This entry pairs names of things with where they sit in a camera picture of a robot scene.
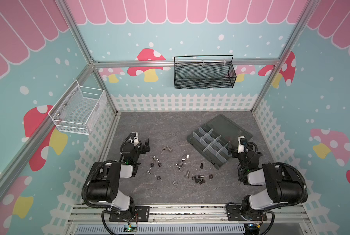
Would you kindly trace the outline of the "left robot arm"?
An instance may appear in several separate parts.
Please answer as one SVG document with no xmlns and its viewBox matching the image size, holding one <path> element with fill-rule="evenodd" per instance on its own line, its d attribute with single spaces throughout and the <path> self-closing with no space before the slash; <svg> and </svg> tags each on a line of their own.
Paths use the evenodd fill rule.
<svg viewBox="0 0 350 235">
<path fill-rule="evenodd" d="M 149 139 L 142 142 L 137 132 L 130 133 L 120 146 L 118 161 L 95 162 L 82 188 L 82 199 L 91 208 L 102 208 L 128 221 L 136 216 L 132 197 L 119 190 L 120 179 L 135 177 L 141 154 L 150 152 Z"/>
</svg>

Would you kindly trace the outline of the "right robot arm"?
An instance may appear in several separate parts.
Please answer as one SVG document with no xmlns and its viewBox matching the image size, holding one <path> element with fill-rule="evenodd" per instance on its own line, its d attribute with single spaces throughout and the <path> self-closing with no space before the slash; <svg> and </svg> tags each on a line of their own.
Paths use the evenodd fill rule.
<svg viewBox="0 0 350 235">
<path fill-rule="evenodd" d="M 247 186 L 265 186 L 263 191 L 242 200 L 239 210 L 243 219 L 256 219 L 271 209 L 296 206 L 307 201 L 306 180 L 292 165 L 276 162 L 259 166 L 263 154 L 254 142 L 244 136 L 238 137 L 238 147 L 230 148 L 228 153 L 239 160 L 240 182 Z"/>
</svg>

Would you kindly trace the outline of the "clear compartment organizer box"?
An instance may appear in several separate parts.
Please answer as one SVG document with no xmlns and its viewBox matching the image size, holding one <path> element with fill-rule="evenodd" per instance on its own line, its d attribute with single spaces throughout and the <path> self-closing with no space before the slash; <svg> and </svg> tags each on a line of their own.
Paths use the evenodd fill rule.
<svg viewBox="0 0 350 235">
<path fill-rule="evenodd" d="M 216 169 L 220 169 L 231 158 L 228 149 L 237 148 L 238 138 L 241 136 L 247 140 L 253 137 L 231 119 L 220 114 L 188 135 L 187 142 Z"/>
</svg>

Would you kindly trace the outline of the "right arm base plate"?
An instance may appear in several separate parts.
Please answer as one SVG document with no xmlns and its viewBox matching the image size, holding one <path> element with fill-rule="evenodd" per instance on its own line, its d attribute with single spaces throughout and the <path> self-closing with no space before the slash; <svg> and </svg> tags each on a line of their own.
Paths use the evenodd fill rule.
<svg viewBox="0 0 350 235">
<path fill-rule="evenodd" d="M 250 208 L 243 209 L 241 205 L 230 203 L 225 206 L 226 214 L 229 221 L 240 222 L 265 222 L 267 216 L 263 211 L 256 211 Z"/>
</svg>

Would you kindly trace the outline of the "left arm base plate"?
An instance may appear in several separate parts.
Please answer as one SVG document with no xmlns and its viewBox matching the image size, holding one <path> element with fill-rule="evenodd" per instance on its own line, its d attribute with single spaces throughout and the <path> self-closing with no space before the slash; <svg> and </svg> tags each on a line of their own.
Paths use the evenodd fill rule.
<svg viewBox="0 0 350 235">
<path fill-rule="evenodd" d="M 109 222 L 148 222 L 149 213 L 149 206 L 135 206 L 134 210 L 130 208 L 128 211 L 120 213 L 113 212 L 108 220 Z"/>
</svg>

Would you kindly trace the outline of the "aluminium mounting rail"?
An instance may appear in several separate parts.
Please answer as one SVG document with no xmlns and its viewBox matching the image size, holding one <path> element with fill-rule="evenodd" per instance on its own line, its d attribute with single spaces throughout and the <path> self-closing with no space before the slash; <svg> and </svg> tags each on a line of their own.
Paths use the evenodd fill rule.
<svg viewBox="0 0 350 235">
<path fill-rule="evenodd" d="M 165 223 L 269 223 L 272 215 L 267 212 L 254 212 L 254 215 L 241 215 L 240 206 L 230 204 L 147 204 L 136 206 L 136 222 L 146 224 Z M 272 209 L 274 222 L 278 223 L 309 223 L 310 219 L 302 205 Z M 102 209 L 89 208 L 86 205 L 76 205 L 72 209 L 67 223 L 87 224 L 102 223 Z"/>
</svg>

